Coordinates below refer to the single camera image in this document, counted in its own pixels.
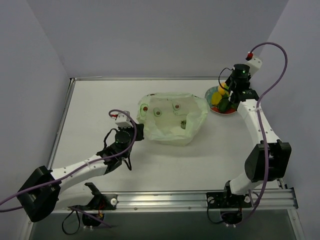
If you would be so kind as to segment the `dark green fake avocado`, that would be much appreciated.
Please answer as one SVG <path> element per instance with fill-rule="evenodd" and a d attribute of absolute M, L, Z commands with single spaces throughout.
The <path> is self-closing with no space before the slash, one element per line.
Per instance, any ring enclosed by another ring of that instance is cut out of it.
<path fill-rule="evenodd" d="M 217 109 L 220 113 L 226 113 L 230 109 L 231 103 L 228 98 L 222 98 L 219 104 L 217 105 Z"/>

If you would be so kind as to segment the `yellow fake fruit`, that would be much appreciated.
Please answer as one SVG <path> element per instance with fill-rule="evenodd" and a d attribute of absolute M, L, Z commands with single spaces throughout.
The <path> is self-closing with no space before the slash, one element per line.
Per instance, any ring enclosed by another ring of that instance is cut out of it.
<path fill-rule="evenodd" d="M 222 99 L 222 95 L 219 92 L 214 92 L 211 97 L 211 104 L 217 106 Z"/>

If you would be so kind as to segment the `light green plastic bag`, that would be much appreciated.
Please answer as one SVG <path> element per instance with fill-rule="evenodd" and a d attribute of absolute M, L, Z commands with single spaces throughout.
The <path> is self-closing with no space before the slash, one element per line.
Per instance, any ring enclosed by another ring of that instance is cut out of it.
<path fill-rule="evenodd" d="M 204 98 L 188 92 L 158 92 L 143 96 L 138 102 L 136 119 L 144 124 L 149 141 L 186 146 L 199 132 L 210 112 Z M 186 129 L 181 121 L 186 120 Z"/>

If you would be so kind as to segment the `orange fake fruit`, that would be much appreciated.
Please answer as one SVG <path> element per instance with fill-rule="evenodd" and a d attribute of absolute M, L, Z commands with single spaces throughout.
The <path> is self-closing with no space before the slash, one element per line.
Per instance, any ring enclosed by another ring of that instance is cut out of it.
<path fill-rule="evenodd" d="M 227 91 L 224 88 L 222 88 L 221 86 L 218 86 L 217 90 L 221 95 L 224 95 L 227 93 Z"/>

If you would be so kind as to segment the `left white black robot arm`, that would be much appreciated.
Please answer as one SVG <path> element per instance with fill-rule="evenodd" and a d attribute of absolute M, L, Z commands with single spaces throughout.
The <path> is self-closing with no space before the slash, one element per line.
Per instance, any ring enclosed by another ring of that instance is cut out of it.
<path fill-rule="evenodd" d="M 119 127 L 114 143 L 85 161 L 63 168 L 36 168 L 20 188 L 17 196 L 20 204 L 35 223 L 46 218 L 54 210 L 62 193 L 72 186 L 90 178 L 106 175 L 124 162 L 131 169 L 130 154 L 133 144 L 144 139 L 144 124 Z"/>

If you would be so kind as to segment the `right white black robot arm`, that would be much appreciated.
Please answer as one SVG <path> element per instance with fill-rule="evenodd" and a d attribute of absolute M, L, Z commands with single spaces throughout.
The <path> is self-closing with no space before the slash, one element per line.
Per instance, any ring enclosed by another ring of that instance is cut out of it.
<path fill-rule="evenodd" d="M 253 148 L 244 162 L 243 172 L 225 185 L 225 197 L 244 197 L 249 191 L 284 177 L 292 152 L 273 131 L 262 110 L 260 98 L 250 87 L 250 66 L 238 63 L 226 81 L 229 99 L 245 122 Z"/>

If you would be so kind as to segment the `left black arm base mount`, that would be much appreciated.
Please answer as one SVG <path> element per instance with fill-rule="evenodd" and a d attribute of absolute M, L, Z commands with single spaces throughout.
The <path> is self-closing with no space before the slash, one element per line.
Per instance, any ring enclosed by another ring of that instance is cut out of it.
<path fill-rule="evenodd" d="M 78 204 L 71 205 L 77 209 L 86 210 L 116 210 L 118 204 L 118 195 L 115 193 L 102 193 L 94 183 L 86 182 L 84 190 L 89 190 L 89 195 L 85 195 L 87 199 L 81 200 Z"/>

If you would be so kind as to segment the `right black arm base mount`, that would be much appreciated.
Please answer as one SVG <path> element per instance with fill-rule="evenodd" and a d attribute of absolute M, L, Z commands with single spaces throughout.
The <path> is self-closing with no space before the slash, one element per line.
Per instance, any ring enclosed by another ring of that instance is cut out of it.
<path fill-rule="evenodd" d="M 206 198 L 209 209 L 243 209 L 252 207 L 248 195 L 225 194 L 222 191 L 214 191 L 207 192 Z"/>

